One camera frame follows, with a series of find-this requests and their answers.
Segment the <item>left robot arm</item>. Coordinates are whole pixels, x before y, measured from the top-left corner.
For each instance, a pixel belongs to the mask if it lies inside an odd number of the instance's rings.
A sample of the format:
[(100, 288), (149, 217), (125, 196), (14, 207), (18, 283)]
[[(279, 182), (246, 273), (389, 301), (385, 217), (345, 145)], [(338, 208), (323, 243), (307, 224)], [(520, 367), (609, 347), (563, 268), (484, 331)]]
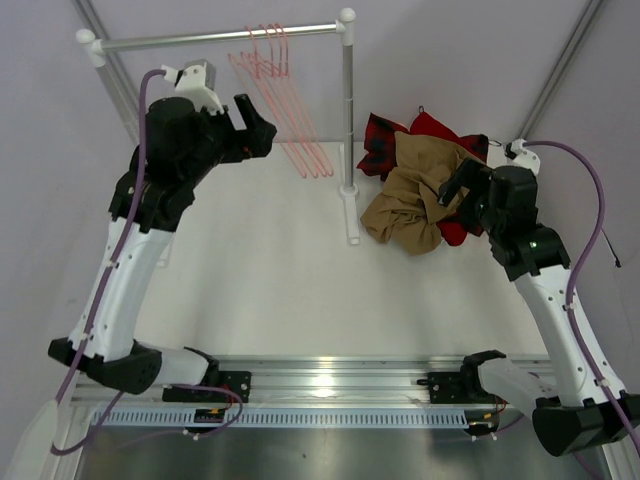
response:
[(112, 197), (103, 265), (82, 319), (54, 339), (50, 358), (95, 382), (129, 394), (154, 385), (212, 385), (217, 361), (199, 350), (171, 350), (134, 337), (138, 315), (157, 263), (195, 200), (195, 189), (220, 164), (264, 158), (274, 125), (246, 94), (234, 101), (244, 121), (236, 129), (226, 111), (196, 108), (183, 97), (153, 102), (145, 139)]

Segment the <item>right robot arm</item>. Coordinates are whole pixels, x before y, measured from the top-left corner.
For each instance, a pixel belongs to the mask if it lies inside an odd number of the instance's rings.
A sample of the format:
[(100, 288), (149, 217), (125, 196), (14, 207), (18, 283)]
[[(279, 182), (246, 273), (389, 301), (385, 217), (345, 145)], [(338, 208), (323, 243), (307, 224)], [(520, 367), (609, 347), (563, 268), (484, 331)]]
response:
[(440, 204), (449, 205), (460, 190), (467, 192), (461, 219), (487, 233), (493, 258), (535, 320), (556, 381), (549, 385), (489, 350), (463, 360), (467, 395), (494, 395), (515, 407), (553, 456), (631, 437), (639, 425), (639, 397), (628, 392), (598, 344), (560, 236), (537, 220), (535, 173), (467, 158), (440, 187)]

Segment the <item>tan pleated skirt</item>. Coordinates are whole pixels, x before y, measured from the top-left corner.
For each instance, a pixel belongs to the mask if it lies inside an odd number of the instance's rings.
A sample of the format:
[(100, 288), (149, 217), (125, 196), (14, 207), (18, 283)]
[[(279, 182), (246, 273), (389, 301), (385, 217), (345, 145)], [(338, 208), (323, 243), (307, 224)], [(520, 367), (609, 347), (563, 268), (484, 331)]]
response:
[(451, 216), (467, 193), (462, 190), (442, 206), (438, 203), (440, 186), (465, 159), (476, 156), (434, 136), (401, 131), (394, 136), (396, 166), (362, 214), (361, 223), (381, 244), (393, 241), (409, 255), (427, 254), (442, 241), (437, 223)]

